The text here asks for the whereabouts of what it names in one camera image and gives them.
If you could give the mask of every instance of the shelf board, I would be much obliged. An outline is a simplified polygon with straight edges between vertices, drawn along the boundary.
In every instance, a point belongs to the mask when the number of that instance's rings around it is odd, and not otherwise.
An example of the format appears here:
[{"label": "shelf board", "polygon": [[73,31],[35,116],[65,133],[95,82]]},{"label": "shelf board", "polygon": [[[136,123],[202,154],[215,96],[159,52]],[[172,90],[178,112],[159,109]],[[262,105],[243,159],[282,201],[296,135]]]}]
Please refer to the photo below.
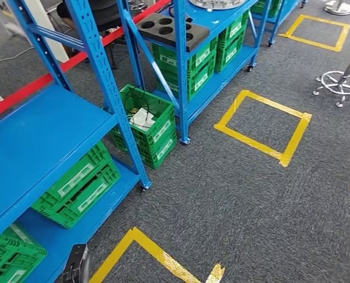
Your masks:
[{"label": "shelf board", "polygon": [[[187,59],[190,58],[198,52],[204,45],[204,43],[210,42],[213,38],[218,37],[218,34],[220,34],[221,31],[228,27],[230,23],[247,11],[252,5],[255,4],[257,1],[258,0],[246,0],[243,4],[237,8],[227,10],[213,10],[212,12],[208,12],[207,9],[195,6],[190,3],[189,1],[184,1],[185,13],[187,16],[192,18],[193,24],[200,25],[209,29],[209,35],[200,42],[195,49],[190,52],[187,52],[186,56]],[[169,9],[164,10],[162,14],[169,15]],[[175,50],[175,47],[170,47],[159,41],[151,40],[147,37],[144,37],[144,39],[151,43],[163,46],[169,50]]]},{"label": "shelf board", "polygon": [[[283,7],[282,11],[280,11],[281,13],[280,18],[279,20],[278,25],[281,25],[285,19],[286,19],[292,10],[294,10],[299,2],[300,0],[284,0],[285,4]],[[262,16],[261,14],[255,14],[252,13],[252,18],[254,19],[261,19]],[[276,17],[267,17],[267,22],[270,22],[271,24],[276,23]]]},{"label": "shelf board", "polygon": [[48,251],[48,256],[25,282],[55,282],[64,268],[73,245],[89,241],[139,180],[138,175],[117,160],[113,161],[121,178],[72,229],[63,228],[33,209],[18,219],[27,233]]},{"label": "shelf board", "polygon": [[116,124],[55,84],[0,120],[0,233]]},{"label": "shelf board", "polygon": [[[247,64],[247,62],[256,51],[257,48],[243,45],[237,56],[235,56],[227,67],[223,69],[222,72],[214,73],[213,76],[205,84],[201,91],[197,93],[188,103],[187,106],[188,124],[192,123],[194,119],[200,115],[200,113],[208,106],[208,104],[209,104],[212,99],[234,78],[237,72]],[[163,93],[160,90],[154,90],[153,93],[166,100],[169,99],[167,94]]]}]

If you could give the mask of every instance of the gray carpet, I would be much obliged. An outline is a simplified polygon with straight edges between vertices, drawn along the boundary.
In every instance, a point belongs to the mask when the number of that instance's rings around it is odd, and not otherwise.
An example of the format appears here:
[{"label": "gray carpet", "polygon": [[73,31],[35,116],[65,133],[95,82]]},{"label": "gray carpet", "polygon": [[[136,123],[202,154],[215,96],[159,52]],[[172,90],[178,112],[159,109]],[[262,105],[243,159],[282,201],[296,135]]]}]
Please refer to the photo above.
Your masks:
[{"label": "gray carpet", "polygon": [[[323,5],[311,1],[296,9],[279,32],[301,12],[350,24],[350,16],[326,14]],[[335,37],[335,27],[309,24],[296,35],[326,44]],[[0,58],[26,45],[18,37],[0,40]],[[116,46],[116,57],[119,87],[133,83],[126,47]],[[91,239],[92,272],[137,226],[201,282],[221,262],[226,283],[350,283],[350,99],[338,109],[335,97],[311,95],[318,74],[344,70],[349,62],[350,31],[341,52],[282,37],[261,48],[252,73],[238,74],[190,126],[190,145],[176,146],[159,170],[147,168],[150,190],[132,190]],[[0,63],[0,92],[9,95],[43,72],[35,52]],[[77,93],[101,103],[89,65],[68,73]],[[152,73],[145,76],[148,89],[155,87]],[[313,115],[288,167],[213,128],[242,89]],[[283,151],[297,122],[245,100],[228,126]],[[180,280],[134,244],[106,282]]]}]

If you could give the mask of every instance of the stacked green crates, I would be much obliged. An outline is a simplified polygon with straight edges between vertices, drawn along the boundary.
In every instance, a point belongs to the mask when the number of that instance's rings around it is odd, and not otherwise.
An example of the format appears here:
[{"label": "stacked green crates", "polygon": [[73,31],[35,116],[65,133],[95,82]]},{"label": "stacked green crates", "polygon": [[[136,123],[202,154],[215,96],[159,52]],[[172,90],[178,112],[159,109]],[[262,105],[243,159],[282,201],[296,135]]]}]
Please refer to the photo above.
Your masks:
[{"label": "stacked green crates", "polygon": [[[268,17],[276,17],[281,6],[281,2],[282,0],[272,0],[268,11]],[[256,4],[251,7],[251,12],[261,15],[264,12],[264,6],[265,0],[258,0]]]},{"label": "stacked green crates", "polygon": [[[203,46],[187,63],[187,98],[190,101],[213,74],[217,38]],[[176,53],[152,44],[153,55],[175,97],[178,96]],[[158,89],[166,92],[158,81]]]},{"label": "stacked green crates", "polygon": [[[131,127],[143,162],[153,169],[159,168],[176,145],[174,106],[169,101],[130,84],[126,85],[120,93],[128,116],[140,108],[144,108],[154,116],[153,119],[155,122],[147,131],[132,123]],[[113,128],[110,136],[115,146],[127,152],[117,127]]]},{"label": "stacked green crates", "polygon": [[17,223],[0,235],[0,283],[24,282],[47,252]]},{"label": "stacked green crates", "polygon": [[248,18],[249,11],[246,11],[218,35],[215,68],[216,73],[221,73],[239,53],[243,44]]},{"label": "stacked green crates", "polygon": [[111,156],[99,141],[31,207],[70,229],[119,179]]}]

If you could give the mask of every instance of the black foam tray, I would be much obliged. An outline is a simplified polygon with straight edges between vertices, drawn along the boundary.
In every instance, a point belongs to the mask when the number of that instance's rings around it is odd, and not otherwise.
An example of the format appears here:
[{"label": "black foam tray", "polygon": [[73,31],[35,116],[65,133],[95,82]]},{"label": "black foam tray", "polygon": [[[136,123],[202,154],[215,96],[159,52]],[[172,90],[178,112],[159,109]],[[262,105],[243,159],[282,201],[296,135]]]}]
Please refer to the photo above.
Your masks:
[{"label": "black foam tray", "polygon": [[[187,52],[192,51],[201,41],[209,35],[209,29],[200,25],[185,22]],[[174,18],[153,13],[136,24],[138,31],[144,37],[175,46],[175,29]]]}]

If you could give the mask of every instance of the blue metal shelf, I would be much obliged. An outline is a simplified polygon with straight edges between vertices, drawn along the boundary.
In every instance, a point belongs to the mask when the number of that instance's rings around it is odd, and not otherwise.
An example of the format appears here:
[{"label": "blue metal shelf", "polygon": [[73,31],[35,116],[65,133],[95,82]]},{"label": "blue metal shelf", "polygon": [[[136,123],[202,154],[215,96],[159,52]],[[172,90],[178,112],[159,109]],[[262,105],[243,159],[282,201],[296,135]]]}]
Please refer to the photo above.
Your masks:
[{"label": "blue metal shelf", "polygon": [[[238,55],[231,60],[222,72],[214,73],[210,80],[203,87],[200,94],[188,103],[188,124],[192,123],[237,72],[247,64],[256,51],[257,48],[243,45]],[[160,90],[155,90],[154,94],[168,99],[167,94]]]},{"label": "blue metal shelf", "polygon": [[115,160],[115,164],[121,174],[120,180],[72,229],[61,227],[33,209],[26,211],[18,219],[18,222],[30,235],[48,251],[48,256],[30,274],[26,280],[27,283],[52,283],[55,281],[64,269],[73,245],[86,243],[89,240],[140,180],[138,175],[134,174],[117,160]]},{"label": "blue metal shelf", "polygon": [[55,84],[0,120],[0,233],[116,123]]},{"label": "blue metal shelf", "polygon": [[[268,43],[270,45],[274,43],[274,37],[276,36],[277,29],[285,21],[292,10],[295,9],[297,5],[299,4],[301,0],[283,0],[281,3],[281,6],[276,17],[267,17],[267,22],[273,24],[272,28],[265,28],[265,31],[270,32],[270,37],[268,39]],[[252,18],[259,19],[262,18],[260,14],[252,14]]]},{"label": "blue metal shelf", "polygon": [[[39,27],[23,0],[9,0],[55,82],[0,120],[0,233],[18,219],[49,251],[28,282],[54,282],[73,245],[87,242],[138,182],[145,189],[151,185],[89,3],[66,3],[80,40]],[[112,114],[73,93],[44,37],[86,52],[104,105]],[[75,227],[64,229],[30,208],[114,126],[122,133],[132,168],[115,160],[121,178]]]},{"label": "blue metal shelf", "polygon": [[[190,103],[187,99],[187,60],[190,57],[198,52],[203,47],[203,42],[208,42],[213,38],[218,36],[221,31],[227,28],[230,23],[234,22],[237,17],[239,17],[244,12],[249,10],[250,7],[256,3],[258,0],[246,0],[244,4],[234,9],[227,10],[214,10],[208,11],[200,7],[194,6],[190,3],[188,0],[173,0],[174,4],[174,18],[175,18],[175,35],[176,39],[175,47],[170,47],[168,45],[163,45],[160,42],[153,41],[150,38],[145,38],[147,41],[153,42],[165,46],[170,50],[176,52],[177,61],[177,73],[178,82],[178,98],[175,98],[171,89],[169,89],[167,82],[164,79],[163,74],[159,69],[158,65],[153,60],[153,56],[147,49],[144,42],[143,37],[137,30],[137,28],[132,22],[132,19],[127,17],[127,13],[125,13],[124,19],[127,24],[124,27],[126,33],[129,31],[131,34],[135,36],[135,39],[142,48],[145,56],[152,65],[157,78],[163,85],[166,93],[160,93],[156,91],[157,94],[167,99],[171,100],[174,103],[174,108],[178,117],[179,117],[179,124],[178,129],[181,133],[180,141],[184,144],[188,144],[190,139],[188,138],[188,127],[197,117],[200,112],[205,109],[209,103],[210,103],[214,97],[220,92],[223,87],[227,84],[230,79],[237,74],[239,70],[241,70],[247,62],[249,61],[249,67],[252,68],[256,65],[256,56],[258,52],[260,43],[263,36],[264,26],[268,15],[268,8],[270,6],[271,0],[267,0],[264,8],[264,15],[261,21],[260,26],[257,32],[253,32],[255,43],[252,47],[245,46],[240,54],[235,59],[230,63],[229,67],[227,67],[221,74],[214,74],[209,82],[206,83],[203,90],[193,97]],[[125,0],[120,0],[118,3],[121,6],[121,2],[124,3]],[[168,14],[167,10],[163,11],[163,14]],[[197,48],[191,52],[186,52],[186,30],[185,23],[184,20],[185,15],[192,18],[192,22],[194,24],[201,25],[203,27],[209,28],[209,35],[206,38],[203,42],[200,42]],[[255,31],[255,26],[252,21],[249,22],[251,28]],[[129,50],[135,51],[133,47],[129,45]],[[136,77],[137,84],[139,85],[140,80]]]},{"label": "blue metal shelf", "polygon": [[[230,23],[234,22],[236,18],[243,14],[252,5],[255,4],[258,0],[247,0],[244,4],[234,9],[227,10],[215,10],[212,12],[208,12],[207,9],[197,7],[186,0],[184,3],[184,11],[187,15],[192,18],[193,24],[200,25],[205,28],[209,29],[209,35],[200,42],[195,49],[187,52],[186,55],[187,59],[192,57],[193,55],[198,52],[203,46],[203,42],[210,42],[213,38],[218,37],[224,29],[228,27]],[[162,14],[169,15],[169,9],[163,11]],[[163,44],[156,40],[144,37],[146,41],[152,42],[157,45],[164,46],[170,50],[175,50],[175,47],[170,47],[168,45]]]}]

